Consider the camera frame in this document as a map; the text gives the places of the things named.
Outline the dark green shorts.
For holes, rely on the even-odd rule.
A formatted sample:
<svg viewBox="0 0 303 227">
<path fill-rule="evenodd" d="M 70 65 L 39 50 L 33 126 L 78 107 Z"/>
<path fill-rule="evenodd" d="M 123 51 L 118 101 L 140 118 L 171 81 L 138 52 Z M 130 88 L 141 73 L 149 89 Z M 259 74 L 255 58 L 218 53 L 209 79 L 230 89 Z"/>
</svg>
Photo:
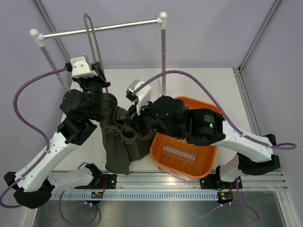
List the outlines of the dark green shorts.
<svg viewBox="0 0 303 227">
<path fill-rule="evenodd" d="M 149 154 L 156 133 L 140 136 L 130 125 L 128 110 L 120 107 L 111 93 L 103 94 L 102 116 L 99 125 L 106 151 L 105 168 L 114 174 L 128 175 L 130 164 Z"/>
</svg>

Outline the beige wire hanger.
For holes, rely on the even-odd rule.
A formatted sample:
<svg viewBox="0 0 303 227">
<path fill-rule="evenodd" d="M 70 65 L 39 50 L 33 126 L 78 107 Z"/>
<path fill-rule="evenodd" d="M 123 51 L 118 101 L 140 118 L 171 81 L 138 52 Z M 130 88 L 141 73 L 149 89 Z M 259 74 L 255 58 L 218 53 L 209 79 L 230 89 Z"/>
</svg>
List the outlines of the beige wire hanger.
<svg viewBox="0 0 303 227">
<path fill-rule="evenodd" d="M 104 67 L 101 59 L 101 53 L 98 46 L 97 37 L 95 34 L 95 29 L 92 23 L 92 19 L 88 13 L 83 14 L 83 20 L 86 28 L 86 34 L 89 40 L 89 46 L 91 49 L 93 63 L 91 64 L 92 70 L 95 71 L 94 75 L 96 76 L 97 73 L 101 73 L 101 77 L 106 80 L 104 74 Z"/>
</svg>

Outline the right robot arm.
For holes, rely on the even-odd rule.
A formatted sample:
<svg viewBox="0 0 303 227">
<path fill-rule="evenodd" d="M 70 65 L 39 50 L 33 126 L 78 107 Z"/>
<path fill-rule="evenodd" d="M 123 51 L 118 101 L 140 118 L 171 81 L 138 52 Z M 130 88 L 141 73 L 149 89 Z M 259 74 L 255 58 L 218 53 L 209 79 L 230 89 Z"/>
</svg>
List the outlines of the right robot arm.
<svg viewBox="0 0 303 227">
<path fill-rule="evenodd" d="M 280 160 L 273 153 L 273 136 L 240 134 L 222 114 L 209 108 L 189 109 L 181 99 L 161 96 L 143 107 L 132 105 L 128 109 L 131 126 L 142 136 L 150 131 L 186 140 L 196 147 L 209 145 L 236 152 L 232 160 L 216 168 L 214 182 L 224 188 L 242 175 L 264 175 L 278 170 Z"/>
</svg>

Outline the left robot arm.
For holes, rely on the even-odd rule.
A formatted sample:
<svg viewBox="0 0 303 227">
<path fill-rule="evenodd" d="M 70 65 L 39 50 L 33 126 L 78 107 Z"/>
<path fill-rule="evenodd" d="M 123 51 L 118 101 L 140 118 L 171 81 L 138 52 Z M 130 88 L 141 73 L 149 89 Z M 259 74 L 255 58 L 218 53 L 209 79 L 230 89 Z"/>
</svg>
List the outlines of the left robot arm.
<svg viewBox="0 0 303 227">
<path fill-rule="evenodd" d="M 49 139 L 45 133 L 26 121 L 20 114 L 18 98 L 32 83 L 64 71 L 71 72 L 72 80 L 77 82 L 82 90 L 70 89 L 65 93 L 60 109 L 66 117 Z M 14 189 L 16 205 L 6 205 L 2 202 L 0 204 L 2 207 L 35 209 L 49 201 L 53 194 L 83 186 L 95 189 L 101 185 L 102 173 L 95 164 L 86 164 L 78 170 L 61 176 L 55 175 L 52 171 L 91 136 L 97 127 L 93 121 L 101 122 L 104 119 L 101 113 L 103 89 L 110 85 L 110 82 L 106 81 L 100 62 L 88 65 L 81 61 L 67 63 L 62 69 L 34 77 L 17 90 L 13 99 L 15 114 L 25 125 L 43 136 L 46 146 L 24 168 L 4 175 L 8 187 L 1 197 L 3 198 L 10 189 Z"/>
</svg>

